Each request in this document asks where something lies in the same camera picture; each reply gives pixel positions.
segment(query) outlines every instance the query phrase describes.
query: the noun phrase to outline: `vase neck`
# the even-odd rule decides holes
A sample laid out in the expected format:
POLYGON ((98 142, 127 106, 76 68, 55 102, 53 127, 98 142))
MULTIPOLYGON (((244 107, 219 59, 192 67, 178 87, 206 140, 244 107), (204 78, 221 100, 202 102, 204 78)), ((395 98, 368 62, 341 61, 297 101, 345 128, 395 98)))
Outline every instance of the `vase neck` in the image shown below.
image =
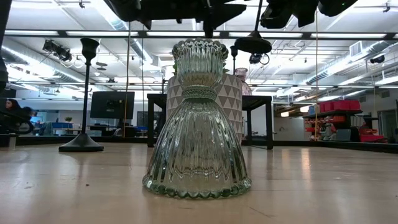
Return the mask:
POLYGON ((192 85, 192 86, 188 86, 182 90, 182 96, 185 99, 207 98, 207 99, 211 99, 211 100, 216 100, 217 92, 208 86, 192 85))

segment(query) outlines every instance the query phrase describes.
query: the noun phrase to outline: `black pedestal stand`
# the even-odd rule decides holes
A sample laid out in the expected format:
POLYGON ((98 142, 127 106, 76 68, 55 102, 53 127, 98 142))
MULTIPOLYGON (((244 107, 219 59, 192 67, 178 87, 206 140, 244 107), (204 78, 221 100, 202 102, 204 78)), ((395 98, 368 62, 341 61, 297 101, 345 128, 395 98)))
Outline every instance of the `black pedestal stand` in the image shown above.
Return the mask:
POLYGON ((81 133, 72 141, 59 147, 60 152, 99 152, 104 150, 104 146, 94 142, 89 135, 86 134, 86 120, 87 120, 87 100, 88 100, 88 78, 90 76, 91 60, 95 58, 96 49, 99 43, 96 40, 89 38, 80 39, 83 45, 81 51, 86 58, 86 82, 85 82, 85 100, 83 106, 83 126, 81 133))

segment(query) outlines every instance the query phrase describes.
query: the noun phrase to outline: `air vent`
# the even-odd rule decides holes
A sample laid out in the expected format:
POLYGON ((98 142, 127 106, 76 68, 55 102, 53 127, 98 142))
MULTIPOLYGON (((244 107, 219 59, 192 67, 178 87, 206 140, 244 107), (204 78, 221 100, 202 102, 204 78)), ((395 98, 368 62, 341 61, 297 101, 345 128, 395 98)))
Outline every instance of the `air vent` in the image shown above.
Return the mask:
POLYGON ((351 57, 355 57, 362 52, 362 41, 358 41, 357 43, 351 45, 349 47, 349 55, 351 57))
POLYGON ((387 98, 387 97, 390 97, 390 91, 387 90, 381 93, 381 98, 387 98))
POLYGON ((361 96, 361 97, 359 97, 359 102, 360 102, 360 103, 366 102, 366 96, 361 96))

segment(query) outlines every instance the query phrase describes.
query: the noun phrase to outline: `table leg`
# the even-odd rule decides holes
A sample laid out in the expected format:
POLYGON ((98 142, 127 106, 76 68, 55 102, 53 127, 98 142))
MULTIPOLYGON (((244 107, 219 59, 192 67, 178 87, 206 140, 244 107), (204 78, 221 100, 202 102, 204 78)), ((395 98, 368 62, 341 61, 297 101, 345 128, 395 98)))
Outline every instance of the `table leg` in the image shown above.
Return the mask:
POLYGON ((271 102, 266 103, 267 150, 274 148, 271 102))
POLYGON ((148 99, 148 147, 154 147, 154 99, 148 99))
POLYGON ((248 146, 252 145, 252 136, 251 136, 251 110, 247 111, 248 115, 248 146))

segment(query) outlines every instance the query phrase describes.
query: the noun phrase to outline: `glass vase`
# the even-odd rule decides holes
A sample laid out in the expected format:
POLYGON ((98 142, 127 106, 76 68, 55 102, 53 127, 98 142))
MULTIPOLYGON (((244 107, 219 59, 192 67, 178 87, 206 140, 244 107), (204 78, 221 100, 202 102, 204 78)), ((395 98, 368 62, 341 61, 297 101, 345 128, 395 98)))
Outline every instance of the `glass vase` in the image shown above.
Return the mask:
POLYGON ((225 45, 211 40, 187 40, 173 48, 183 103, 160 133, 144 187, 180 198, 241 195, 251 186, 233 127, 216 104, 225 45))

